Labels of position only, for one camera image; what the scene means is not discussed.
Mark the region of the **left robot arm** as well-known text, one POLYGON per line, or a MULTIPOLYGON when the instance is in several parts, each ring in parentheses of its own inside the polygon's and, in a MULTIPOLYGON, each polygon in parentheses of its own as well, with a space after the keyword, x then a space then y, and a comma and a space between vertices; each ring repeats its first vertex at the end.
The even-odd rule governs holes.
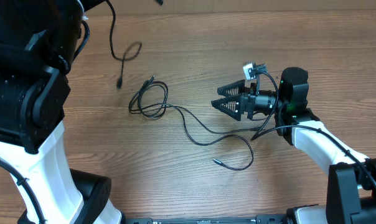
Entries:
POLYGON ((65 155, 67 74, 90 30, 92 0, 0 0, 0 167, 26 209, 19 223, 123 223, 111 179, 71 169, 65 155))

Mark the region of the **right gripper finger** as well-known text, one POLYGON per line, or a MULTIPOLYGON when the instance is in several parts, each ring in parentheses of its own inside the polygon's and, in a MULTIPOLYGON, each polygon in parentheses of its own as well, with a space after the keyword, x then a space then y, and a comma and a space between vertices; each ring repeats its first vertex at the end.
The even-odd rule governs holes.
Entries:
POLYGON ((239 95, 244 92, 245 92, 245 80, 239 80, 237 82, 217 88, 218 95, 225 96, 225 97, 239 95))
POLYGON ((245 111, 247 98, 244 94, 228 96, 218 100, 211 101, 211 105, 219 111, 229 115, 231 118, 241 121, 242 114, 245 111))

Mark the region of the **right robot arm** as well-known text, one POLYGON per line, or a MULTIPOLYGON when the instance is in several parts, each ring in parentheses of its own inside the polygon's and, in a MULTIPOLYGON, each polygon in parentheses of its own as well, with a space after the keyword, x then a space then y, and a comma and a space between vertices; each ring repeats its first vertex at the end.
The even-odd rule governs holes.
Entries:
POLYGON ((283 70, 275 91, 260 88, 264 65, 248 64, 245 79, 218 88, 212 106, 239 121, 263 113, 275 117, 275 131, 307 154, 326 174, 325 205, 289 208, 284 215, 256 218, 256 223, 376 223, 376 158, 359 153, 331 134, 307 107, 308 72, 283 70))

